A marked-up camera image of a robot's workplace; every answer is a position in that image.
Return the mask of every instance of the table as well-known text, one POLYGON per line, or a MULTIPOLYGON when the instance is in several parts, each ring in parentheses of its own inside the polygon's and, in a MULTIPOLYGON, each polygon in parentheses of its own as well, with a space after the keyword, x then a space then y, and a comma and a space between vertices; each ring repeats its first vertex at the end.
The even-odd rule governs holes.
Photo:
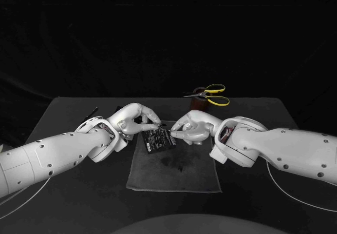
MULTIPOLYGON (((95 116, 108 118, 132 102, 150 107, 161 120, 179 120, 190 107, 189 98, 69 98, 52 101, 26 143, 75 131, 83 117, 98 106, 95 116)), ((297 129, 287 108, 276 98, 230 98, 230 105, 212 105, 209 114, 220 119, 243 116, 268 129, 297 129)), ((55 176, 32 201, 0 220, 0 233, 111 233, 148 218, 170 214, 215 214, 251 220, 288 233, 336 233, 337 214, 301 204, 275 186, 258 159, 251 168, 227 160, 216 162, 223 193, 138 192, 125 188, 135 141, 99 163, 86 158, 69 171, 55 176)), ((302 199, 337 209, 337 188, 321 181, 272 170, 282 188, 302 199)), ((16 208, 45 182, 32 185, 6 204, 16 208)))

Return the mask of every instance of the black backdrop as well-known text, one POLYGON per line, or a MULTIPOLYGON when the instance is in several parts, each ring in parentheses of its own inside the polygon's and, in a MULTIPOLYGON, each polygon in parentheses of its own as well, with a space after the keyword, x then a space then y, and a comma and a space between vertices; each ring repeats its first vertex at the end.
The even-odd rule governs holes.
POLYGON ((302 129, 337 135, 328 8, 117 2, 0 5, 1 142, 24 143, 55 97, 180 97, 212 83, 279 98, 302 129))

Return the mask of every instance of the cloth mat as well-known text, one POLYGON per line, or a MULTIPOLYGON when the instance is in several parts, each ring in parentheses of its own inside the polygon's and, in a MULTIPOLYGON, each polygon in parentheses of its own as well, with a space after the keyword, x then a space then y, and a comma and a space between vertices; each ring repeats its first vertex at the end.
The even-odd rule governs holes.
MULTIPOLYGON (((176 121, 161 121, 171 128, 176 121)), ((127 188, 137 191, 222 193, 216 164, 209 156, 212 139, 203 145, 189 145, 174 139, 174 149, 147 153, 141 133, 128 176, 127 188)))

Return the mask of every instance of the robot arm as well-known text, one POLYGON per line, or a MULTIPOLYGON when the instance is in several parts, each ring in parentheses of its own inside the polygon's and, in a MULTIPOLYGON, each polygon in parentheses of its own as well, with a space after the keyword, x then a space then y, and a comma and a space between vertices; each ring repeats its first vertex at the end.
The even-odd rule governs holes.
POLYGON ((210 156, 220 163, 229 158, 242 167, 252 167, 261 156, 276 169, 337 183, 337 137, 287 128, 268 131, 245 117, 219 124, 212 115, 203 113, 203 118, 197 118, 199 114, 200 111, 190 111, 181 117, 171 136, 197 142, 210 134, 216 143, 210 156))
POLYGON ((91 118, 75 132, 63 133, 0 153, 0 198, 73 168, 88 156, 102 161, 127 146, 130 134, 157 129, 150 108, 128 104, 108 119, 91 118), (141 116, 143 124, 134 123, 141 116))

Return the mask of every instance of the yellow scissors handle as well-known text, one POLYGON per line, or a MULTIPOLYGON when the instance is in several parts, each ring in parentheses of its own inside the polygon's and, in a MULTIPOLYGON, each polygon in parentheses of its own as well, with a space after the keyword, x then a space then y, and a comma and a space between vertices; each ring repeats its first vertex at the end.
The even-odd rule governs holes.
POLYGON ((217 106, 227 106, 227 105, 229 105, 229 99, 227 99, 226 97, 223 97, 223 96, 206 96, 206 99, 207 99, 207 101, 209 101, 212 104, 215 104, 215 105, 217 105, 217 106), (213 98, 213 99, 225 99, 225 100, 227 101, 227 103, 219 104, 219 103, 216 103, 213 100, 210 100, 209 98, 213 98))
POLYGON ((225 87, 223 84, 212 84, 212 85, 209 85, 209 86, 206 87, 204 92, 212 93, 212 94, 216 94, 216 93, 223 92, 223 91, 225 91, 225 88, 226 88, 226 87, 225 87))

